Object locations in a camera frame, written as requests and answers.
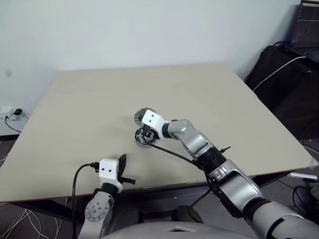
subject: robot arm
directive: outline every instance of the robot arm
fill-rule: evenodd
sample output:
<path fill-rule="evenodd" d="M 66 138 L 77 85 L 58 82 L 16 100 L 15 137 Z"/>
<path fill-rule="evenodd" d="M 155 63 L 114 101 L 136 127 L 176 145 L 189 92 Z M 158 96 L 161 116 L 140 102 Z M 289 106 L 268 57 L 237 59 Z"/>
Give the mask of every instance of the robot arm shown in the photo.
<path fill-rule="evenodd" d="M 121 193 L 123 182 L 135 184 L 135 180 L 122 177 L 126 166 L 126 154 L 119 160 L 102 159 L 99 162 L 100 189 L 85 208 L 85 221 L 78 239 L 100 239 L 107 233 L 112 218 L 115 197 Z"/>
<path fill-rule="evenodd" d="M 179 140 L 192 156 L 195 165 L 204 171 L 211 190 L 228 212 L 244 217 L 260 238 L 316 238 L 319 227 L 287 207 L 263 198 L 258 186 L 230 159 L 185 119 L 168 122 L 146 110 L 142 123 L 145 130 L 154 130 L 159 139 Z"/>

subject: floor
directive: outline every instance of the floor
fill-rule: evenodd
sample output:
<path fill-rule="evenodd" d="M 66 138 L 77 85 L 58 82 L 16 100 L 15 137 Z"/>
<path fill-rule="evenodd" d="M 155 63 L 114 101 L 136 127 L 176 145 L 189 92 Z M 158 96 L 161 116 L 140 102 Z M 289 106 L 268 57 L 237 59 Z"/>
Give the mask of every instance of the floor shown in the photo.
<path fill-rule="evenodd" d="M 0 159 L 2 159 L 6 153 L 9 151 L 10 147 L 14 144 L 14 141 L 3 141 L 0 142 Z M 319 148 L 318 142 L 307 141 L 305 144 L 308 144 L 312 147 Z M 310 151 L 310 153 L 319 161 L 319 155 Z M 299 170 L 300 172 L 305 172 L 308 174 L 319 175 L 319 167 L 315 167 L 312 169 L 303 169 Z M 296 178 L 288 178 L 284 177 L 281 179 L 282 182 L 287 183 L 288 185 L 295 187 L 298 185 L 304 186 L 304 182 L 301 179 Z M 262 192 L 265 198 L 269 200 L 274 200 L 279 203 L 282 203 L 289 208 L 296 210 L 292 201 L 292 189 L 288 186 L 282 184 L 281 182 L 274 182 L 264 188 L 262 188 Z M 152 202 L 148 202 L 149 208 L 161 208 L 162 210 L 171 210 L 174 209 L 178 205 L 190 205 L 195 199 L 197 199 L 200 195 L 188 195 L 183 196 L 182 198 L 173 197 L 171 199 L 165 200 L 156 200 Z M 64 198 L 57 199 L 57 202 L 64 204 Z M 296 200 L 297 204 L 302 208 L 300 202 Z M 217 226 L 221 228 L 228 229 L 230 231 L 239 232 L 244 235 L 250 236 L 252 238 L 256 238 L 252 229 L 246 224 L 243 219 L 235 219 L 231 217 L 226 209 L 221 205 L 219 200 L 213 195 L 209 194 L 202 201 L 200 201 L 194 207 L 197 212 L 200 214 L 202 219 L 206 224 Z M 15 218 L 23 211 L 22 208 L 11 204 L 4 204 L 0 206 L 0 239 L 2 238 L 2 234 L 7 230 L 7 228 L 11 225 L 11 223 L 15 220 Z M 56 222 L 54 218 L 42 215 L 40 213 L 36 213 L 41 221 L 41 233 L 47 236 L 49 239 L 54 239 L 56 236 Z M 38 222 L 35 218 L 32 218 L 33 223 L 38 228 Z M 63 222 L 60 228 L 58 239 L 69 239 L 72 235 L 72 227 L 70 222 Z M 28 218 L 24 219 L 20 222 L 16 228 L 11 232 L 8 238 L 10 239 L 19 239 L 19 238 L 37 238 L 38 233 L 32 227 Z"/>

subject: beige table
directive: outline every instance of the beige table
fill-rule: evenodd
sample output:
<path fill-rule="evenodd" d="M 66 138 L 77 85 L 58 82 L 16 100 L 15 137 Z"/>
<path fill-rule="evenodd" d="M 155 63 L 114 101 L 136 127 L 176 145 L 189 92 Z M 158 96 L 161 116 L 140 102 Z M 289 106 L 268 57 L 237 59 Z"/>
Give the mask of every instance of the beige table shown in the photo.
<path fill-rule="evenodd" d="M 190 120 L 248 175 L 304 168 L 314 160 L 254 93 L 222 64 L 65 71 L 49 87 L 0 169 L 0 202 L 71 195 L 77 168 L 128 155 L 128 188 L 205 181 L 183 160 L 135 143 L 134 113 L 151 107 Z M 162 145 L 187 156 L 179 142 Z M 80 172 L 77 195 L 99 187 Z"/>

